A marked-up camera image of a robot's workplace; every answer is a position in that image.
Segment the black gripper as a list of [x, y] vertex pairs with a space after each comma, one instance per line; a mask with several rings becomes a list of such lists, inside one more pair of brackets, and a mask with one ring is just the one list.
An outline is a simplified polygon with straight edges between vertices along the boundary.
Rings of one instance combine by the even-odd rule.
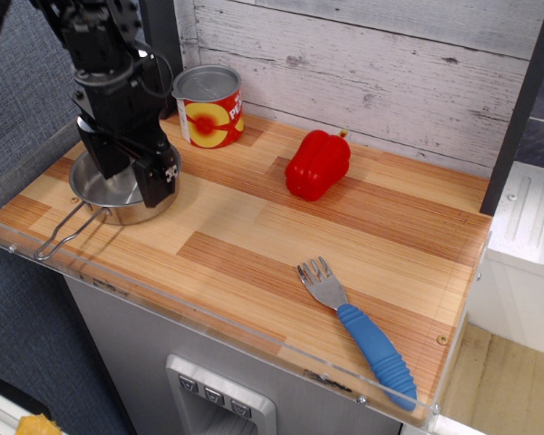
[[174, 194], [180, 154], [160, 127], [170, 88], [157, 58], [76, 59], [79, 132], [95, 168], [109, 179], [132, 168], [147, 208]]

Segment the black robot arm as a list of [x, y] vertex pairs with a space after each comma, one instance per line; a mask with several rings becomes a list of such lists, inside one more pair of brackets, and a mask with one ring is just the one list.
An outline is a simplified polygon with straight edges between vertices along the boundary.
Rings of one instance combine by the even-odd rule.
[[73, 63], [81, 90], [78, 131], [99, 173], [131, 169], [146, 207], [174, 194], [178, 165], [160, 127], [173, 73], [165, 57], [138, 41], [131, 1], [35, 1]]

